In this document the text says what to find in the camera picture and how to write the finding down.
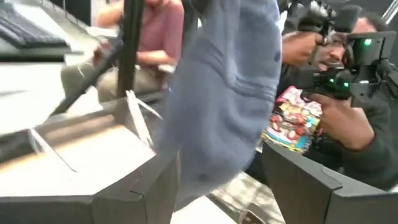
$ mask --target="black shirt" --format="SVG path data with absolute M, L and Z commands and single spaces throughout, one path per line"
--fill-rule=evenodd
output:
M 283 88 L 279 88 L 279 94 L 293 84 L 290 78 L 282 80 L 280 86 Z M 398 183 L 398 150 L 392 143 L 390 107 L 384 100 L 382 96 L 377 95 L 363 108 L 375 133 L 373 142 L 365 150 L 350 151 L 340 142 L 323 134 L 312 143 L 304 156 L 379 189 L 389 190 L 395 186 Z M 263 168 L 260 154 L 257 154 L 246 172 L 267 184 Z

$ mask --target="snack bag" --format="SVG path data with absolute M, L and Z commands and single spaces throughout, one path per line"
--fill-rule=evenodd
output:
M 319 103 L 306 103 L 302 90 L 290 86 L 276 100 L 262 140 L 271 140 L 291 151 L 304 153 L 311 146 L 322 114 Z

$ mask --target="hand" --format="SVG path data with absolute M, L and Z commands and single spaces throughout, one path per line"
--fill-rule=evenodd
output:
M 110 43 L 109 42 L 102 42 L 95 48 L 94 50 L 94 57 L 93 57 L 93 63 L 96 63 L 99 59 L 103 57 L 102 51 L 109 49 L 110 48 Z
M 314 32 L 294 32 L 284 35 L 282 41 L 282 63 L 301 66 L 315 46 L 323 43 L 323 37 Z
M 330 137 L 352 151 L 365 149 L 374 139 L 374 131 L 362 108 L 352 108 L 351 100 L 335 100 L 312 94 L 309 100 L 322 106 L 320 127 Z

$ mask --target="camera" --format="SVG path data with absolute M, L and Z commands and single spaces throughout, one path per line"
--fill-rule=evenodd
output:
M 351 32 L 361 12 L 360 6 L 344 6 L 339 13 L 325 1 L 292 1 L 287 10 L 286 31 L 318 32 L 328 37 L 331 31 Z
M 395 37 L 394 31 L 348 34 L 342 65 L 301 71 L 297 88 L 303 89 L 302 97 L 318 93 L 338 100 L 352 98 L 355 106 L 372 98 L 381 85 L 398 90 L 398 73 L 388 62 Z

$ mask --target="black pole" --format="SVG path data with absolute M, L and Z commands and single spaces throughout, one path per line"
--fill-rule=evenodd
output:
M 120 51 L 123 48 L 123 43 L 119 38 L 114 39 L 116 43 L 112 44 L 113 49 L 109 51 L 109 55 L 105 56 L 100 63 L 95 65 L 94 70 L 91 71 L 92 75 L 89 75 L 89 78 L 85 79 L 84 82 L 79 86 L 79 89 L 74 91 L 70 96 L 67 96 L 51 113 L 51 116 L 56 114 L 65 113 L 72 104 L 76 102 L 77 99 L 83 94 L 86 93 L 87 89 L 94 85 L 101 77 L 101 75 L 109 70 L 113 63 L 117 60 L 120 55 Z
M 126 97 L 126 91 L 134 88 L 133 83 L 143 10 L 144 0 L 125 0 L 124 2 L 124 48 L 119 61 L 118 99 Z

